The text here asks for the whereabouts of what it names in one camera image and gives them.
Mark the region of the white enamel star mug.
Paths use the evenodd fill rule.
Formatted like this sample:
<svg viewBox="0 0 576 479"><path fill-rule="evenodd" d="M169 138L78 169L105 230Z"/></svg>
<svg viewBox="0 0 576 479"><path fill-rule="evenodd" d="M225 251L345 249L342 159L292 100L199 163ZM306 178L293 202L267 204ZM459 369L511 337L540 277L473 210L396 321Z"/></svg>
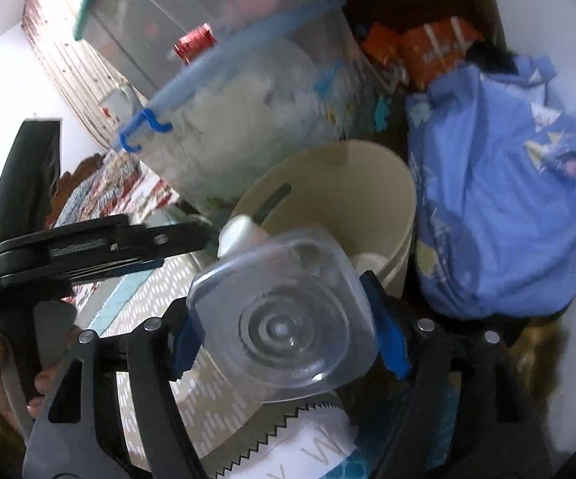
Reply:
<svg viewBox="0 0 576 479"><path fill-rule="evenodd" d="M131 84L113 89L99 102L103 115L114 122L128 122L143 105Z"/></svg>

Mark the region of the beige leaf-pattern curtain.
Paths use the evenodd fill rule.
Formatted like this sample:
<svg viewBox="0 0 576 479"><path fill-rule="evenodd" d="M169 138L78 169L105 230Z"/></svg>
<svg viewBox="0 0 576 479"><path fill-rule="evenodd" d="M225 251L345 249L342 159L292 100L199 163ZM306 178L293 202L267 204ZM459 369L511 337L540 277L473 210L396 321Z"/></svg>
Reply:
<svg viewBox="0 0 576 479"><path fill-rule="evenodd" d="M73 29L80 0L25 0L22 27L34 54L75 117L104 148L119 151L122 122L107 119L99 102L129 81Z"/></svg>

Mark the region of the orange red snack bags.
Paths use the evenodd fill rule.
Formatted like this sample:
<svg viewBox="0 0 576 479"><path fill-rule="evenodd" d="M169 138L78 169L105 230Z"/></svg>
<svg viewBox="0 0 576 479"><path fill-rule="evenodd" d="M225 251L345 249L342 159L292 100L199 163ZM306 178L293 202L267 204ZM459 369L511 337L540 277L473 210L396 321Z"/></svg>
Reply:
<svg viewBox="0 0 576 479"><path fill-rule="evenodd" d="M468 21L452 16L403 34L376 23L360 46L390 91L425 91L462 61L474 42L483 40Z"/></svg>

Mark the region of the blue-lid clear storage box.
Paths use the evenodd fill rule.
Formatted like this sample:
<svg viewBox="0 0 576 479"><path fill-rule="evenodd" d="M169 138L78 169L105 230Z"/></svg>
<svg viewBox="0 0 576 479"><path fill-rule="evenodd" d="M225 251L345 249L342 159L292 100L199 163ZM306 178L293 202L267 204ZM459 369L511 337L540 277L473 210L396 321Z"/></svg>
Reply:
<svg viewBox="0 0 576 479"><path fill-rule="evenodd" d="M240 197L291 154L388 127L388 87L342 11L318 0L281 11L202 53L120 130L185 201L223 224Z"/></svg>

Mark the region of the floral bed sheet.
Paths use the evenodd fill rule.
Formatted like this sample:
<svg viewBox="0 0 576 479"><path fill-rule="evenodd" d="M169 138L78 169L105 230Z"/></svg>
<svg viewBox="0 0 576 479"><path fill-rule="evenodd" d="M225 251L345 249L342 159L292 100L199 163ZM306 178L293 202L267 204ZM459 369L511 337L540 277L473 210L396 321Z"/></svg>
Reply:
<svg viewBox="0 0 576 479"><path fill-rule="evenodd" d="M181 197L132 154L110 151L79 166L85 177L65 173L64 188L54 197L47 228L81 223L110 215L128 215L132 224L144 223L154 212L177 206Z"/></svg>

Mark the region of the clear plastic container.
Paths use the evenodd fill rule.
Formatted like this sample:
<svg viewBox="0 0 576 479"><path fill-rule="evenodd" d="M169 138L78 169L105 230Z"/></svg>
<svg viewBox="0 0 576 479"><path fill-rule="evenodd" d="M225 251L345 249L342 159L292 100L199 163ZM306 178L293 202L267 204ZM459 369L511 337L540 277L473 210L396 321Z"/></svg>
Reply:
<svg viewBox="0 0 576 479"><path fill-rule="evenodd" d="M192 281L187 307L218 372L252 401L331 392L364 376L378 355L358 274L321 227L220 259Z"/></svg>

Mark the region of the blue cloth bundle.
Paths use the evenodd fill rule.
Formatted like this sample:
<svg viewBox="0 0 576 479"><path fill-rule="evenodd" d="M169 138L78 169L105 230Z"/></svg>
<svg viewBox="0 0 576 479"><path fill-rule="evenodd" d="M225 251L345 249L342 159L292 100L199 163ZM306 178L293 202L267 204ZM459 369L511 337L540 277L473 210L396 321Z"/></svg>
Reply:
<svg viewBox="0 0 576 479"><path fill-rule="evenodd" d="M546 317L576 296L576 116L547 57L459 64L406 102L417 269L440 314Z"/></svg>

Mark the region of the zigzag patterned bed quilt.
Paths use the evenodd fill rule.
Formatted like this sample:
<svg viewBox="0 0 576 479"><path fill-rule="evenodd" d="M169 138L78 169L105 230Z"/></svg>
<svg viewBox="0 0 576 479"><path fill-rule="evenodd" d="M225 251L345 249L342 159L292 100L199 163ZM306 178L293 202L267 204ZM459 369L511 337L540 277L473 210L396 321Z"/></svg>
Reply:
<svg viewBox="0 0 576 479"><path fill-rule="evenodd" d="M78 325L102 336L127 333L186 296L209 265L202 252L175 256L158 269L83 285ZM357 430L335 395L290 403L251 402L235 392L205 351L171 385L177 409L212 478L366 478Z"/></svg>

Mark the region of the beige trash bin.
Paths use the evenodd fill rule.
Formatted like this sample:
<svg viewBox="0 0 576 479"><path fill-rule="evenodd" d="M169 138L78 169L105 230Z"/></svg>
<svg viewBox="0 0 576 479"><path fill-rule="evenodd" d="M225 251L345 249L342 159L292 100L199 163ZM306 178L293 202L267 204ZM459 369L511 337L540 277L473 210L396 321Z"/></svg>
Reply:
<svg viewBox="0 0 576 479"><path fill-rule="evenodd" d="M247 190L218 237L218 253L263 235L321 226L358 273L373 271L399 299L416 205L408 166L393 151L367 141L321 145L278 163Z"/></svg>

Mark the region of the red small packet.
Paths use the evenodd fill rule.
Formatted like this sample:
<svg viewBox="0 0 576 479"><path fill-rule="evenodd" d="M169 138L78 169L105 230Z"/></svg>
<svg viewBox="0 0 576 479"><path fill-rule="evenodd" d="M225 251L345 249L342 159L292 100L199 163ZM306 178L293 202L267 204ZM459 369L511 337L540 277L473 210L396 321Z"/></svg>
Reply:
<svg viewBox="0 0 576 479"><path fill-rule="evenodd" d="M215 44L216 39L211 26L208 23L204 23L178 39L173 46L173 52L186 65L189 65L204 51L213 48Z"/></svg>

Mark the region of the teal-lid storage box middle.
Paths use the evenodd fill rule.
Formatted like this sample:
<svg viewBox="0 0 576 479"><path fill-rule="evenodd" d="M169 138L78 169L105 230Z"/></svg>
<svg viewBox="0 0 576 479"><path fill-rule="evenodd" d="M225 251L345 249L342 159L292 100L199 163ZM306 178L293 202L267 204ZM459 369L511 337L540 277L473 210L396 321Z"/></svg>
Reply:
<svg viewBox="0 0 576 479"><path fill-rule="evenodd" d="M215 39L314 0L81 0L75 39L83 40L143 96L184 65L178 40L207 25Z"/></svg>

